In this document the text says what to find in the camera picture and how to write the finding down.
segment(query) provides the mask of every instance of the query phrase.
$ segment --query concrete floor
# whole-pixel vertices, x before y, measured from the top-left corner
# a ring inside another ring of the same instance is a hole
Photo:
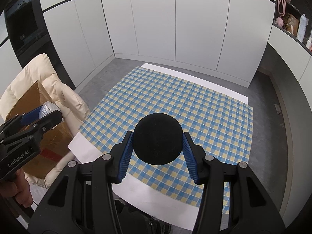
[[[114,59],[79,94],[92,110],[127,73],[143,64],[144,62],[141,61]],[[283,116],[277,114],[274,106],[279,102],[270,78],[265,74],[256,72],[249,88],[245,88],[202,73],[166,65],[155,65],[196,76],[248,97],[249,105],[253,107],[254,114],[249,166],[268,191],[279,210],[287,177],[287,140]],[[45,189],[31,186],[31,190],[34,201],[39,203]],[[227,227],[227,221],[227,215],[223,215],[221,229]],[[174,234],[191,233],[191,231],[179,227],[174,227],[173,230]]]

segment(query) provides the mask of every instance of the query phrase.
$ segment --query plaid fabric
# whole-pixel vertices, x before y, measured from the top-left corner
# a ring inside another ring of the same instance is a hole
[[[151,113],[174,117],[195,144],[221,162],[248,162],[252,143],[252,107],[196,83],[137,67],[102,99],[80,132],[107,153],[127,130]],[[190,179],[181,153],[173,162],[153,166],[132,154],[128,173],[171,198],[199,207],[203,186]],[[223,212],[229,213],[229,185],[224,184]]]

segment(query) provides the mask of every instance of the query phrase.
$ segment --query beige padded chair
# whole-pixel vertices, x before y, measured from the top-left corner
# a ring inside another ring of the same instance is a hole
[[[90,114],[90,110],[77,93],[60,81],[46,54],[37,55],[32,59],[8,86],[0,99],[0,115],[2,118],[5,120],[18,99],[37,80],[42,83],[52,100],[60,108],[65,122],[73,136],[75,136],[80,125]],[[38,179],[27,173],[25,173],[25,177],[31,184],[49,188],[65,165],[74,158],[74,154],[69,152],[46,175],[45,179]]]

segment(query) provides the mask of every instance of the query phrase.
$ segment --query black ball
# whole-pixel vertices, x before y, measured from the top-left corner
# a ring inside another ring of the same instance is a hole
[[[175,118],[164,113],[153,113],[135,126],[133,150],[145,163],[164,165],[180,155],[182,135],[182,127]]]

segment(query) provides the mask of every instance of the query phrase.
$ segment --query metal screw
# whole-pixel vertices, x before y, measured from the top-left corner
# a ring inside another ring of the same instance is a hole
[[[112,156],[110,154],[105,154],[102,156],[103,160],[110,160]]]
[[[74,167],[74,166],[76,166],[76,164],[77,164],[77,162],[76,161],[70,161],[69,163],[68,163],[68,166],[69,167]]]
[[[212,161],[214,157],[212,155],[205,155],[205,159],[208,161]]]
[[[240,163],[239,163],[239,166],[240,166],[241,168],[246,168],[248,165],[247,165],[245,162],[240,162]]]

